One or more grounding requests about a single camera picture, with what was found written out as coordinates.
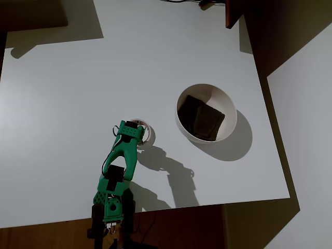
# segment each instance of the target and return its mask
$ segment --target cable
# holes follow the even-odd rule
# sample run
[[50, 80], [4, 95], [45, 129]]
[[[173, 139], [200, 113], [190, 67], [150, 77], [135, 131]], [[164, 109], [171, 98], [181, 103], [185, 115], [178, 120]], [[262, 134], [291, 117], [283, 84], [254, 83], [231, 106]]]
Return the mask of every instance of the cable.
[[144, 234], [144, 236], [143, 236], [143, 239], [142, 239], [141, 244], [143, 244], [146, 235], [149, 233], [151, 227], [155, 224], [155, 222], [156, 222], [156, 217], [157, 217], [157, 211], [155, 211], [154, 221], [153, 221], [152, 224], [149, 226], [149, 228], [146, 230], [146, 232], [145, 232], [145, 234]]
[[110, 156], [110, 153], [108, 153], [108, 155], [107, 155], [107, 157], [106, 157], [106, 159], [105, 159], [105, 161], [104, 161], [104, 163], [103, 163], [103, 165], [102, 165], [102, 175], [103, 176], [105, 176], [105, 174], [104, 174], [104, 165], [105, 165], [105, 162], [108, 160], [108, 157]]
[[[163, 2], [168, 2], [168, 3], [183, 3], [183, 2], [194, 2], [194, 3], [200, 3], [201, 1], [199, 0], [180, 0], [180, 1], [174, 1], [174, 0], [161, 0]], [[224, 4], [223, 0], [213, 0], [211, 1], [212, 4]]]
[[140, 216], [139, 216], [139, 225], [138, 225], [136, 231], [133, 231], [132, 233], [137, 233], [139, 231], [139, 229], [140, 229], [140, 223], [141, 223], [141, 216], [142, 216], [142, 212], [140, 212]]

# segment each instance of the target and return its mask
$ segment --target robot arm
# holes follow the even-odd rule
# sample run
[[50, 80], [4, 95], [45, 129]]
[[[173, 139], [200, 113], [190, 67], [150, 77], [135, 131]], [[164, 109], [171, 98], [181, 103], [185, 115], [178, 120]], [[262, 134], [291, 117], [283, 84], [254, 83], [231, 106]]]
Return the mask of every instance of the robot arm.
[[[145, 129], [131, 121], [121, 121], [113, 147], [107, 156], [99, 178], [97, 193], [93, 198], [92, 229], [88, 238], [95, 239], [95, 248], [102, 248], [104, 229], [121, 223], [125, 209], [133, 212], [133, 194], [129, 183], [137, 163], [137, 144], [142, 142]], [[117, 157], [124, 157], [126, 169], [113, 165]]]

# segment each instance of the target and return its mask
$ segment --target brown floor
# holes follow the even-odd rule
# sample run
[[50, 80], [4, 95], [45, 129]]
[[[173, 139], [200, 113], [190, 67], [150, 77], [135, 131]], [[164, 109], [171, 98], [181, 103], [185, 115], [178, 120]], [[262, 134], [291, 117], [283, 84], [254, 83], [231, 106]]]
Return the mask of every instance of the brown floor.
[[[93, 248], [87, 239], [92, 219], [0, 229], [1, 249]], [[159, 249], [226, 248], [220, 205], [135, 214], [132, 239]], [[104, 248], [111, 245], [111, 235]]]

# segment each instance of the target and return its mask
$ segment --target table surface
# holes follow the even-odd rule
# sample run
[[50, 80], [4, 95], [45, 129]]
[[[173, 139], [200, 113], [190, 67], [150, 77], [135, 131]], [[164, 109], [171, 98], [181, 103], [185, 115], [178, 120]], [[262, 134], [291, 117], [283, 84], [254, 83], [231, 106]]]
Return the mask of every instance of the table surface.
[[[132, 118], [156, 134], [138, 154], [137, 212], [289, 198], [254, 58], [239, 50], [238, 23], [225, 28], [224, 7], [94, 4], [104, 38], [60, 43], [75, 26], [8, 34], [7, 47], [49, 40], [19, 59], [19, 47], [5, 51], [0, 227], [90, 217], [112, 127]], [[191, 143], [175, 123], [177, 98], [201, 83], [224, 90], [238, 110], [233, 134], [212, 146]]]

